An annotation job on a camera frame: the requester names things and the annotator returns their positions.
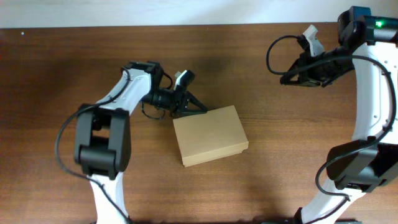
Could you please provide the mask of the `brown cardboard box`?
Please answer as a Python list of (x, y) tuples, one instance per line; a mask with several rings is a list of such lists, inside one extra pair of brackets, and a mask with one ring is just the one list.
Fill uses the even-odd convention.
[(233, 105), (177, 118), (173, 123), (184, 167), (240, 154), (249, 147)]

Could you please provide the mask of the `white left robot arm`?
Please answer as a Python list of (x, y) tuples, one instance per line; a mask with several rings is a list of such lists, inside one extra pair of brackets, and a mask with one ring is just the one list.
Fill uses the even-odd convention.
[(80, 108), (74, 160), (93, 189), (97, 223), (132, 223), (124, 204), (123, 174), (131, 158), (130, 116), (136, 106), (148, 104), (174, 118), (208, 111), (187, 90), (193, 72), (185, 70), (162, 87), (165, 76), (158, 62), (130, 62), (103, 99)]

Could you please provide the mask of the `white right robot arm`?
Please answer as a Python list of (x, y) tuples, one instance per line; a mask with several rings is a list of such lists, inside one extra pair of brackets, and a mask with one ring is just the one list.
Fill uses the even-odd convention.
[(397, 177), (397, 20), (353, 6), (338, 18), (339, 47), (325, 51), (310, 26), (297, 42), (303, 52), (283, 85), (326, 87), (356, 75), (356, 124), (352, 140), (333, 147), (321, 166), (318, 193), (298, 209), (295, 223), (334, 223), (357, 199)]

